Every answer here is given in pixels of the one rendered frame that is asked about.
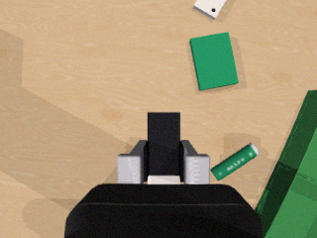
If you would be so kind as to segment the green flat rectangular pad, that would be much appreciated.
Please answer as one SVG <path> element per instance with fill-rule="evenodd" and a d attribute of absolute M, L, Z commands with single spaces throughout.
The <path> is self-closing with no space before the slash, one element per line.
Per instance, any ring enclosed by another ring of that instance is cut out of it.
<path fill-rule="evenodd" d="M 189 41 L 198 89 L 239 83 L 229 32 Z"/>

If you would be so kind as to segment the green three-compartment tray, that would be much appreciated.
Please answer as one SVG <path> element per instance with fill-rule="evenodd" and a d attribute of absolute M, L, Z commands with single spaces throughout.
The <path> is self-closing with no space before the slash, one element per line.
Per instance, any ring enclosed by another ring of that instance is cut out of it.
<path fill-rule="evenodd" d="M 307 91 L 255 212 L 263 238 L 317 238 L 317 89 Z"/>

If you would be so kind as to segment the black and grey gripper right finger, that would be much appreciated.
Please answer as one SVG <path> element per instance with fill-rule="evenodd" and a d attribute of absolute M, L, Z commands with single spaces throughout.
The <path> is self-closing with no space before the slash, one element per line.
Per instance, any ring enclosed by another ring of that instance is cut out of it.
<path fill-rule="evenodd" d="M 178 143 L 178 173 L 184 184 L 210 184 L 210 157 L 198 154 L 188 140 Z"/>

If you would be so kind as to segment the white domino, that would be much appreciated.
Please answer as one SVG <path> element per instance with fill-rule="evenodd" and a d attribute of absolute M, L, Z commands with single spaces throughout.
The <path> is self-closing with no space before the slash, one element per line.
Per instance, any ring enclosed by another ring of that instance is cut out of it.
<path fill-rule="evenodd" d="M 226 0 L 197 0 L 193 9 L 215 20 Z"/>

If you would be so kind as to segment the green battery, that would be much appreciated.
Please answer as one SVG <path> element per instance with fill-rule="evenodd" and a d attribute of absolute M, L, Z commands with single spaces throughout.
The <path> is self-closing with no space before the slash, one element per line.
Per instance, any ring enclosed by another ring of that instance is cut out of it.
<path fill-rule="evenodd" d="M 219 181 L 259 154 L 258 148 L 254 144 L 250 143 L 217 166 L 213 167 L 210 171 L 216 180 Z"/>

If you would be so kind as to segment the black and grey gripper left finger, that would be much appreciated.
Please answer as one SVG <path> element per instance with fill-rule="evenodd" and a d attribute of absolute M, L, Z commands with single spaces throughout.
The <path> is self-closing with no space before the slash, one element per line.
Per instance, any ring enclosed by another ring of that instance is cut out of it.
<path fill-rule="evenodd" d="M 149 142 L 140 140 L 130 154 L 117 157 L 118 183 L 141 183 L 148 181 L 150 172 Z"/>

